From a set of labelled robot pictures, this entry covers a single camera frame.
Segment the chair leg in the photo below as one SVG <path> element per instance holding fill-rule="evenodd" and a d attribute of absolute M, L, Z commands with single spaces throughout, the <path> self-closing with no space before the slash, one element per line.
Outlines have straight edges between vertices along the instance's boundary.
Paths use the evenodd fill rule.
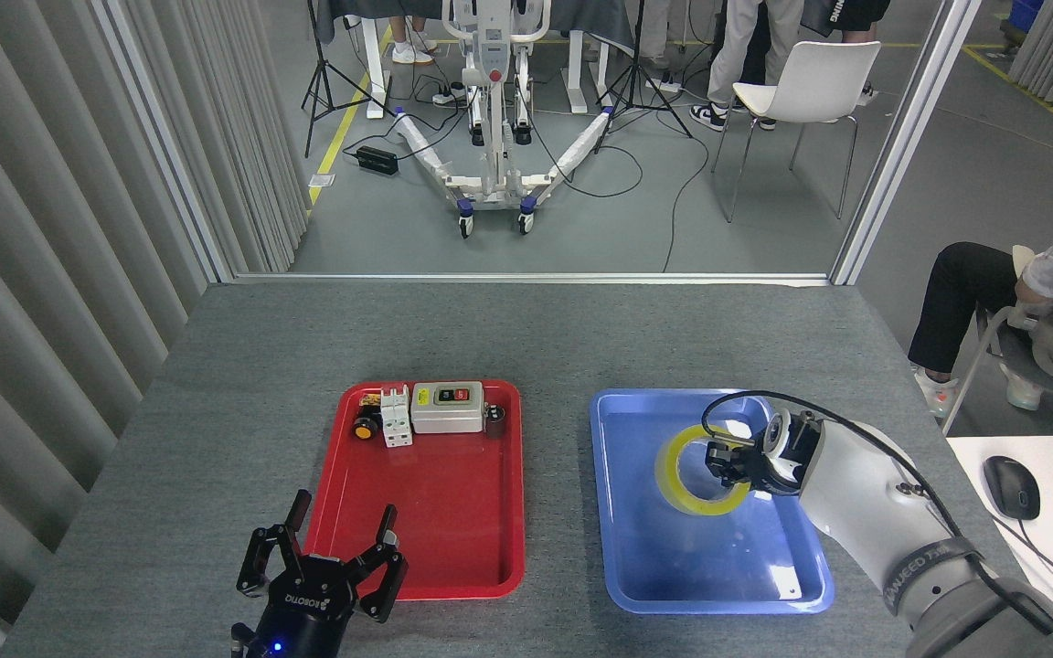
<path fill-rule="evenodd" d="M 717 154 L 714 155 L 714 166 L 710 167 L 710 174 L 714 174 L 714 172 L 717 171 L 717 163 L 720 162 L 720 159 L 722 159 L 722 144 L 724 144 L 726 142 L 726 134 L 728 133 L 729 131 L 728 128 L 730 127 L 731 127 L 730 121 L 727 121 L 726 125 L 722 126 L 722 138 L 718 139 L 717 141 Z"/>
<path fill-rule="evenodd" d="M 848 115 L 852 120 L 852 147 L 848 149 L 848 167 L 843 171 L 843 192 L 839 193 L 839 211 L 835 214 L 835 219 L 843 219 L 843 199 L 848 196 L 848 179 L 852 177 L 852 157 L 856 155 L 856 138 L 860 136 L 860 122 L 852 115 Z"/>
<path fill-rule="evenodd" d="M 791 154 L 791 163 L 790 163 L 790 165 L 787 165 L 787 168 L 789 168 L 790 171 L 794 171 L 794 158 L 795 158 L 795 156 L 797 156 L 799 154 L 799 144 L 802 143 L 802 134 L 803 133 L 807 133 L 807 124 L 806 123 L 802 124 L 802 128 L 799 128 L 799 139 L 798 139 L 797 142 L 794 143 L 794 153 Z"/>
<path fill-rule="evenodd" d="M 986 335 L 978 341 L 977 351 L 973 354 L 973 359 L 970 359 L 969 362 L 969 371 L 966 371 L 966 378 L 961 380 L 961 391 L 957 393 L 957 399 L 953 401 L 953 407 L 949 408 L 945 422 L 940 424 L 940 433 L 943 436 L 949 436 L 949 428 L 953 427 L 953 421 L 957 419 L 957 412 L 959 412 L 962 401 L 966 401 L 966 392 L 969 391 L 970 384 L 973 383 L 973 376 L 977 375 L 978 363 L 981 363 L 982 356 L 986 356 L 986 347 L 994 340 L 994 335 L 998 333 L 998 326 L 1007 321 L 1007 317 L 1009 316 L 1010 308 L 1007 307 L 995 313 L 994 317 L 990 318 L 990 325 L 986 327 Z"/>
<path fill-rule="evenodd" d="M 753 131 L 758 127 L 758 117 L 753 117 L 750 120 L 750 133 L 747 135 L 747 147 L 742 153 L 742 163 L 738 165 L 738 178 L 734 182 L 734 199 L 731 201 L 731 213 L 726 216 L 726 224 L 734 224 L 734 218 L 738 216 L 738 191 L 742 188 L 742 172 L 744 171 L 744 161 L 750 155 L 750 142 L 753 141 Z"/>

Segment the black shorts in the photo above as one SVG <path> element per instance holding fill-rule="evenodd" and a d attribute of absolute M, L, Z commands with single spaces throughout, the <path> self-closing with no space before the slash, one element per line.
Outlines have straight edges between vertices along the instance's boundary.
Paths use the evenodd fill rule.
<path fill-rule="evenodd" d="M 835 28 L 848 32 L 867 32 L 872 24 L 885 17 L 891 0 L 843 0 L 843 12 L 835 21 Z"/>

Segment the white circuit breaker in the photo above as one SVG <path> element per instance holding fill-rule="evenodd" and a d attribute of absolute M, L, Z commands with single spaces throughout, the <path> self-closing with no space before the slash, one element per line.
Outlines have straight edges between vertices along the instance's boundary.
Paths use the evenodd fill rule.
<path fill-rule="evenodd" d="M 409 386 L 383 388 L 380 392 L 380 419 L 384 421 L 384 445 L 413 445 L 413 427 L 409 421 Z"/>
<path fill-rule="evenodd" d="M 485 419 L 481 382 L 422 382 L 413 386 L 417 434 L 480 433 Z"/>

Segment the gray carpet surface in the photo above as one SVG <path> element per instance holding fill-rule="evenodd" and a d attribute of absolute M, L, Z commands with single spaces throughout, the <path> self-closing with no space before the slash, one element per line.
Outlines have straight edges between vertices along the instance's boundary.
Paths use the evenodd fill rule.
<path fill-rule="evenodd" d="M 234 589 L 250 533 L 315 481 L 343 392 L 455 378 L 522 394 L 525 578 L 504 599 L 401 602 L 383 625 L 357 615 L 340 655 L 903 653 L 908 629 L 826 537 L 836 592 L 819 615 L 617 607 L 588 412 L 610 387 L 772 388 L 880 427 L 1018 575 L 853 287 L 239 284 L 202 297 L 0 655 L 226 655 L 230 625 L 254 626 L 264 603 Z"/>

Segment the blue tray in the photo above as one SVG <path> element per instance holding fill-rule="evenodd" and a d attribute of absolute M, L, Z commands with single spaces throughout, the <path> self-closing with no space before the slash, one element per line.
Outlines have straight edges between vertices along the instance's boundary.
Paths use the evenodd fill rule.
<path fill-rule="evenodd" d="M 726 516 L 689 516 L 657 490 L 657 451 L 699 424 L 706 405 L 729 392 L 613 388 L 592 400 L 603 575 L 612 600 L 630 613 L 798 615 L 821 613 L 835 599 L 828 560 L 798 499 L 752 493 Z M 770 413 L 763 399 L 744 398 L 716 408 L 710 422 L 757 433 Z M 703 464 L 694 478 L 691 467 L 702 457 L 704 446 L 690 444 L 683 481 L 711 497 L 716 479 Z"/>

